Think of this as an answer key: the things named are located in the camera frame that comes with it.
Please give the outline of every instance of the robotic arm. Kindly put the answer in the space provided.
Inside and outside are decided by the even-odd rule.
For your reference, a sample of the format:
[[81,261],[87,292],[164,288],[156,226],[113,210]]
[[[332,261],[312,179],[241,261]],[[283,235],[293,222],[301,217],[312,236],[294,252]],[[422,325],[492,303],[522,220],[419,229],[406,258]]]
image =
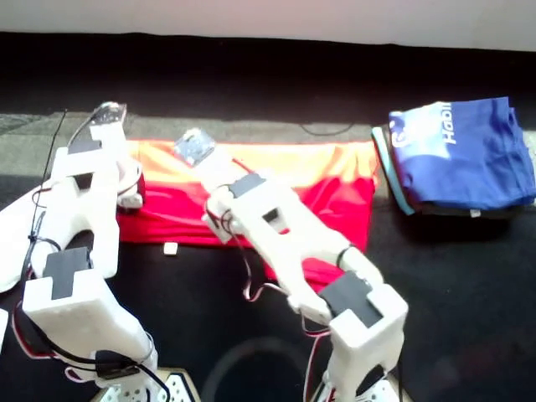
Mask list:
[[[135,395],[145,401],[158,391],[169,400],[169,390],[160,389],[155,375],[151,336],[105,281],[117,270],[116,208],[142,206],[142,171],[127,153],[125,112],[125,106],[104,104],[88,120],[91,140],[75,142],[74,135],[56,152],[49,186],[38,190],[49,192],[46,209],[31,204],[28,211],[39,213],[12,325],[30,358],[63,361],[73,381],[113,387],[113,400],[134,400],[129,395]],[[93,232],[91,252],[86,247],[66,250],[82,230]]]
[[[291,188],[269,173],[244,172],[204,131],[189,130],[175,152],[210,193],[204,216],[210,229],[224,243],[243,235],[276,273],[291,309],[329,327],[333,351],[315,400],[352,402],[367,394],[398,400],[384,378],[399,359],[408,305],[378,269]],[[302,270],[310,257],[345,274],[317,294]]]

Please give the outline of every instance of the folded blue shirt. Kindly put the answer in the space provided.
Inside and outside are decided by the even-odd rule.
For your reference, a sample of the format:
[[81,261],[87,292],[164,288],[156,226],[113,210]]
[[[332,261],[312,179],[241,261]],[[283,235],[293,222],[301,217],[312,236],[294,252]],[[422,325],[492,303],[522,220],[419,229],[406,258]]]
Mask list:
[[508,98],[389,113],[399,181],[413,202],[502,209],[536,197],[533,164]]

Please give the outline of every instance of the white wall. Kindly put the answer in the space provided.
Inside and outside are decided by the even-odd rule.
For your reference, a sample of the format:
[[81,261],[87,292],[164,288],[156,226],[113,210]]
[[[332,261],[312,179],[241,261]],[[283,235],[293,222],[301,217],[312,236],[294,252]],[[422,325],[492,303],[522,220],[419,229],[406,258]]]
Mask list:
[[0,0],[0,31],[536,50],[536,1]]

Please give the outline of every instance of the red shirt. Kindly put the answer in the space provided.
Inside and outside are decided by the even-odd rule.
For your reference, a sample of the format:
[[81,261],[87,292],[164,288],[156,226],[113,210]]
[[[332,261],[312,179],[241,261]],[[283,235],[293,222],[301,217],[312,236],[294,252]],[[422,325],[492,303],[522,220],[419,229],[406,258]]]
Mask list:
[[[369,231],[378,166],[372,142],[345,144],[223,144],[252,170],[271,169],[285,177],[301,201],[326,226],[338,230],[364,251]],[[223,245],[201,220],[208,194],[188,165],[173,155],[173,143],[129,141],[131,155],[142,163],[145,205],[134,214],[118,214],[121,241],[176,242],[180,245]],[[246,240],[244,246],[250,246]],[[318,260],[303,263],[316,290],[342,272]],[[276,279],[266,266],[265,273]]]

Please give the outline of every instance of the small white tag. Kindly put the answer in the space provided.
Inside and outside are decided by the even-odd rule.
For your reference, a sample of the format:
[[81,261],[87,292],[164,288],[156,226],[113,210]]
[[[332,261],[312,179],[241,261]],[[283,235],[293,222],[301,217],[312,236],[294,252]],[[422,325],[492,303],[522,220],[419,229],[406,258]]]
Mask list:
[[164,243],[164,255],[177,255],[178,244],[177,243]]

